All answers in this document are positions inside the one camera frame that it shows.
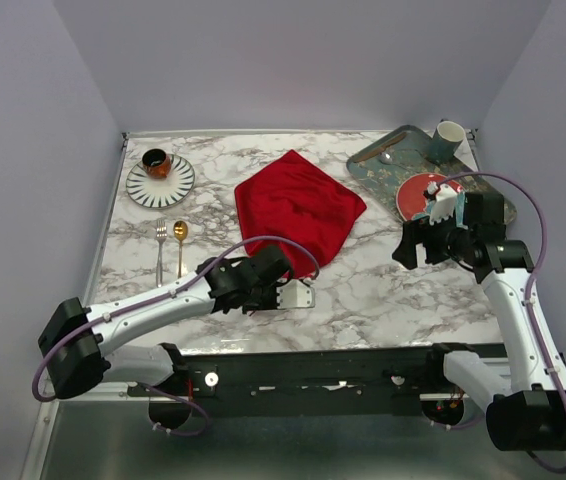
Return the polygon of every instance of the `cup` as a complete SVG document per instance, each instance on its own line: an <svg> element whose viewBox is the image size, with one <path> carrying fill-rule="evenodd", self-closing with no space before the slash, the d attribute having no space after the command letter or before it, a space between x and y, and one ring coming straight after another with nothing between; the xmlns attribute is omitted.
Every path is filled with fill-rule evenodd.
<svg viewBox="0 0 566 480"><path fill-rule="evenodd" d="M449 162L454 158L454 152L464 138L465 130L462 126L449 120L443 120L436 127L425 158L436 165Z"/></svg>
<svg viewBox="0 0 566 480"><path fill-rule="evenodd" d="M172 168L170 156L160 148L153 148L145 152L141 161L143 170L152 178L165 178Z"/></svg>

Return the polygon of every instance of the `cable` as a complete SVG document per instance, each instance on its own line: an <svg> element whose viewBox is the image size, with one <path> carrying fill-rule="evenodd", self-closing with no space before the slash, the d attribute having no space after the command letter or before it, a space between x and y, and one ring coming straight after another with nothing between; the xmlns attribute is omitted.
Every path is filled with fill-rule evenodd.
<svg viewBox="0 0 566 480"><path fill-rule="evenodd" d="M160 423L153 424L152 427L153 430L161 430L163 432L166 432L168 435L174 435L176 437L196 437L197 435L200 435L205 430L207 430L207 428L212 424L212 419L210 418L209 414L199 404L192 402L191 400L186 400L185 398L177 397L176 395L172 395L170 393L164 392L162 390L159 390L158 388L155 388L151 385L147 385L145 383L139 383L139 385L152 393L156 393L157 395L161 395L163 397L169 398L171 400L174 400L175 402L179 402L182 403L183 405L187 405L191 409L199 412L203 417L203 419L205 420L205 424L201 428L191 432L180 432L178 430L172 430L171 428L164 427Z"/></svg>
<svg viewBox="0 0 566 480"><path fill-rule="evenodd" d="M452 260L454 260L454 261L458 264L458 266L461 267L463 270L467 270L468 272L474 273L474 269L473 269L472 267L470 267L470 266L468 266L468 265L465 265L464 263L461 263L461 260L459 260L459 259L458 259L457 257L455 257L454 255L450 255L449 253L448 253L448 255L449 255L449 257L450 257Z"/></svg>
<svg viewBox="0 0 566 480"><path fill-rule="evenodd" d="M522 185L498 173L487 173L487 172L459 173L447 177L445 180L439 182L439 185L463 177L494 177L494 178L498 178L499 180L503 180L504 182L509 183L510 185L515 187L523 195L525 195L527 199L530 201L530 203L532 203L534 209L536 210L536 213L539 217L539 222L541 224L541 251L539 253L538 259L536 260L536 265L532 269L532 272L530 273L527 283L525 284L525 293L524 293L525 308L530 317L530 325L532 327L532 330L534 331L534 337L536 338L536 342L538 343L539 348L541 350L543 361L545 362L547 368L550 369L550 378L552 379L552 383L554 383L554 386L558 391L559 397L561 398L561 403L563 404L563 409L565 410L565 416L566 416L566 393L565 390L563 389L563 385L561 384L561 379L559 378L556 371L553 370L554 364L552 361L552 355L550 354L548 347L545 344L545 340L543 339L543 333L541 332L539 321L536 318L536 313L534 312L534 304L532 303L533 302L532 288L534 287L534 283L536 282L536 277L538 276L539 270L543 266L543 262L545 261L545 255L547 253L547 225L545 222L545 215L541 210L541 206L538 204L538 202L535 200L532 194L530 194L527 190L525 190L525 188L523 188ZM566 464L563 467L555 467L541 460L533 452L528 452L528 455L532 457L534 461L538 463L541 467L545 468L546 470L552 473L566 473Z"/></svg>
<svg viewBox="0 0 566 480"><path fill-rule="evenodd" d="M279 237L279 236L276 236L276 235L259 235L257 237L248 238L246 240L243 240L243 241L231 246L230 248L225 250L223 253L221 253L218 257L216 257L214 260L212 260L192 280L190 280L189 282L186 282L183 285L179 286L178 288L176 288L171 293L170 292L162 293L161 295L157 295L157 296L149 298L147 300L143 300L143 301L128 305L126 307L121 307L121 308L116 309L116 310L112 310L111 312L109 312L109 316L107 318L107 321L111 320L114 317L118 317L118 316L121 316L125 313L137 310L139 308L143 308L143 307L146 307L148 305L153 305L157 302L161 302L163 300L167 300L169 298L172 298L173 295L179 294L182 291L187 290L192 285L194 285L196 282L198 282L203 277L205 277L205 275L207 275L207 273L210 270L212 270L216 265L218 265L221 262L221 260L223 260L225 257L227 257L234 250L237 250L237 249L241 248L242 246L247 245L249 243L260 242L260 241L263 241L263 240L274 240L274 241L277 241L277 242L283 242L283 243L287 243L288 245L292 245L295 248L298 248L301 252L303 252L305 255L307 255L310 258L310 260L312 260L312 263L314 264L315 272L314 272L314 275L313 275L312 278L316 279L319 276L319 271L320 271L319 262L316 260L314 255L312 255L312 253L310 253L310 251L307 248L305 248L304 246L302 246L302 245L300 245L300 244L298 244L298 243L296 243L292 240L289 240L289 239L283 238L283 237ZM87 330L90 330L91 328L94 328L97 325L104 323L105 321L106 321L106 318L103 318L103 316L101 316L101 317L97 317L94 320L87 322L84 325L81 325L79 328L72 330L70 333L68 333L63 338L61 338L61 340L59 340L56 343L56 345L54 345L50 349L50 351L45 354L45 356L43 357L43 360L41 361L38 368L34 372L34 378L32 379L32 395L34 396L35 399L37 399L39 402L51 402L53 400L56 400L56 395L44 396L39 391L39 383L41 381L41 377L43 376L43 371L47 368L47 366L49 365L52 358L54 358L54 356L63 347L65 347L65 345L67 345L71 340L73 340L74 338L76 338L77 336L82 334L83 332L86 332Z"/></svg>

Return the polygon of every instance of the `gold spoon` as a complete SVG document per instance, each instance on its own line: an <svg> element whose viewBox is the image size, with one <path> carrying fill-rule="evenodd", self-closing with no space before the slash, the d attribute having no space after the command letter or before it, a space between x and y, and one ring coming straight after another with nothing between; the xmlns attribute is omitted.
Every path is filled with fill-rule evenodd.
<svg viewBox="0 0 566 480"><path fill-rule="evenodd" d="M183 240L187 238L187 223L179 220L174 223L174 238L179 241L179 273L178 278L181 278L181 265L183 264Z"/></svg>

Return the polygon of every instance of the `red napkin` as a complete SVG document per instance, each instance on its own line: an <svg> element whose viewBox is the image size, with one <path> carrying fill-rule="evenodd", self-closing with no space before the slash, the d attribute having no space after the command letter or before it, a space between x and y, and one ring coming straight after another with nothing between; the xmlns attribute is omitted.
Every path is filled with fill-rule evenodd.
<svg viewBox="0 0 566 480"><path fill-rule="evenodd" d="M294 150L237 186L234 197L244 239L257 235L289 238L307 248L321 267L334 259L367 208L356 193ZM272 243L292 261L296 278L314 272L310 259L291 245L264 241L245 249L254 255Z"/></svg>

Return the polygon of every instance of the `plate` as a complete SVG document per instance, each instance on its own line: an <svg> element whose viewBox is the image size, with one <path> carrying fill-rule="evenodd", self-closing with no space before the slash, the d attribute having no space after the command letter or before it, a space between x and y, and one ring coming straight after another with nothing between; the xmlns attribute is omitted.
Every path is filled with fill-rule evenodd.
<svg viewBox="0 0 566 480"><path fill-rule="evenodd" d="M143 164L137 163L127 175L125 188L130 198L146 208L167 208L183 200L194 186L194 169L178 155L170 155L172 170L167 178L148 177Z"/></svg>
<svg viewBox="0 0 566 480"><path fill-rule="evenodd" d="M396 192L396 208L403 221L412 220L415 215L425 213L427 200L423 192L427 190L430 182L440 182L445 180L444 175L438 173L419 173L408 178L403 182ZM463 191L463 187L454 180L448 182L448 185L457 192Z"/></svg>

